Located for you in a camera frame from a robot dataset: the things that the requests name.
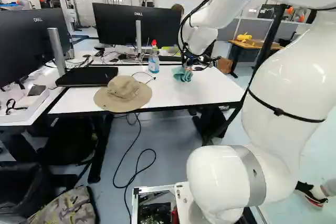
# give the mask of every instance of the person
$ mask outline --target person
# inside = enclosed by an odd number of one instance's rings
[[[295,190],[302,192],[309,203],[322,208],[328,202],[328,197],[336,196],[336,178],[327,180],[320,186],[298,181]]]
[[[179,11],[181,11],[181,17],[183,17],[183,15],[184,15],[184,7],[183,7],[183,5],[180,5],[180,4],[174,4],[174,5],[171,7],[171,10],[179,10]]]

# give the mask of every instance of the camouflage bag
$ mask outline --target camouflage bag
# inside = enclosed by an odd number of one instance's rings
[[[58,196],[25,224],[95,224],[96,217],[88,188],[79,186]]]

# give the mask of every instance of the gray ring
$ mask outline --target gray ring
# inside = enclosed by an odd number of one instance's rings
[[[229,145],[237,152],[246,168],[250,183],[250,198],[247,206],[259,206],[266,198],[266,181],[263,169],[255,155],[246,147],[241,145]]]

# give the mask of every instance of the computer monitor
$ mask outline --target computer monitor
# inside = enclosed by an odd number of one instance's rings
[[[274,19],[275,15],[278,14],[279,10],[280,10],[280,5],[263,4],[260,8],[258,18]]]
[[[71,44],[61,9],[0,12],[0,87],[18,81],[54,58],[48,27],[58,29],[65,54]]]
[[[135,21],[141,21],[141,41],[157,46],[177,44],[181,12],[156,7],[92,3],[99,41],[112,45],[135,45]]]

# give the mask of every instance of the yellow object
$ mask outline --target yellow object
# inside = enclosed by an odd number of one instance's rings
[[[247,35],[247,32],[244,34],[239,34],[237,36],[237,40],[241,41],[241,42],[246,42],[247,39],[252,39],[252,35]]]

